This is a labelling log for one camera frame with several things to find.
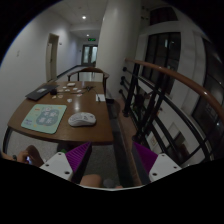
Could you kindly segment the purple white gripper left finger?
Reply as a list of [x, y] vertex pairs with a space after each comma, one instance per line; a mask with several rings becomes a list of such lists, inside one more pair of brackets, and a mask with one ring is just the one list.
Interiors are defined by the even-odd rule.
[[68, 181], [80, 181], [92, 153], [92, 143], [84, 143], [66, 153], [58, 152], [41, 169]]

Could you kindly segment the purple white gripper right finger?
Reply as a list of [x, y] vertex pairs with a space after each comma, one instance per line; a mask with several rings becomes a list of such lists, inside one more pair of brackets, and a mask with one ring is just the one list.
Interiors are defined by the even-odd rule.
[[133, 157], [142, 182], [154, 182], [181, 170], [165, 153], [156, 154], [136, 142], [133, 143]]

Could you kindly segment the person's hand holding phone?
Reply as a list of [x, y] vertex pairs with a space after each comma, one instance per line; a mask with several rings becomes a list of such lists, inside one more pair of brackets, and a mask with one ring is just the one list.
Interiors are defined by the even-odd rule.
[[17, 156], [17, 161], [25, 164], [32, 163], [36, 167], [41, 167], [44, 164], [39, 151], [33, 145], [30, 145], [24, 151], [21, 151]]

